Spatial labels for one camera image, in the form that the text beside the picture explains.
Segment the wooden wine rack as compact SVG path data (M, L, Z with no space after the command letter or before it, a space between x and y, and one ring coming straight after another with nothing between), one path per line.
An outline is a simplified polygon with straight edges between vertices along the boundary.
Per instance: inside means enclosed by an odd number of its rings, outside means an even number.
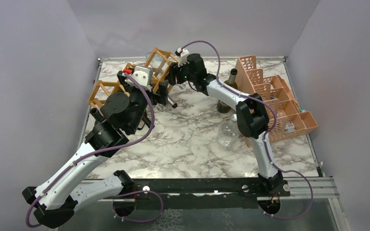
M127 92L126 87L121 87L117 73L119 71L132 73L137 66L147 67L152 70L150 88L155 94L168 95L173 85L168 82L170 65L178 62L178 58L170 51L154 48L146 55L145 61L134 60L131 63L105 60L100 63L100 75L95 81L89 96L88 104L92 108L100 109L106 98L118 90Z

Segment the clear glass jug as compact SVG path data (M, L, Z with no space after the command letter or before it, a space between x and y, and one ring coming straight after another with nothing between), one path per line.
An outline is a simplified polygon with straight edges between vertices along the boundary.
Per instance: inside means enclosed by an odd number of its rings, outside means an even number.
M238 138L238 119L236 114L232 114L229 119L220 124L216 141L220 147L230 149Z

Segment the dark green wine bottle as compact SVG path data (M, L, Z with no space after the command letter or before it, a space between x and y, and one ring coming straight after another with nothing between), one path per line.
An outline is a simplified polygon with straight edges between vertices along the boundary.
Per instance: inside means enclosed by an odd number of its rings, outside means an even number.
M145 124L148 128L150 128L150 126L151 126L151 120L150 120L147 116L143 116L142 120L143 120L144 124Z

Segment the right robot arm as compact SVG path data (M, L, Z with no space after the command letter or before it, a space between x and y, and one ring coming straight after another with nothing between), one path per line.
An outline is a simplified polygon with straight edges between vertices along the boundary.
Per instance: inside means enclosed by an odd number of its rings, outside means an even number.
M131 74L124 71L117 73L119 83L124 88L118 93L129 93L128 99L120 99L120 105L123 105L124 109L118 116L117 125L126 135L132 135L137 131L148 103L154 105L162 102L161 93L156 95L148 91L150 76L150 70L142 66L135 67ZM181 53L179 62L170 65L167 80L170 84L185 81L193 83L198 92L214 97L236 111L238 130L250 138L256 155L259 166L259 191L266 196L276 192L283 176L281 170L272 162L270 145L267 141L269 117L266 108L269 105L262 101L261 96L257 93L247 95L209 74L198 53Z

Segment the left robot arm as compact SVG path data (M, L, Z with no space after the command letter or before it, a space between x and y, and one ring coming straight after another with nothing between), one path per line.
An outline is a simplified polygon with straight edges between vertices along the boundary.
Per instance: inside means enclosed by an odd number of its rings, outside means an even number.
M81 208L109 196L127 197L133 192L133 181L123 170L86 187L80 183L99 165L110 159L120 149L140 143L155 127L157 104L168 103L168 86L178 82L179 64L169 65L167 75L153 85L153 71L137 65L119 71L118 86L100 107L90 112L95 118L93 129L71 158L45 183L27 187L22 195L30 205L26 225L51 229L69 221ZM129 136L146 126L147 132L137 140Z

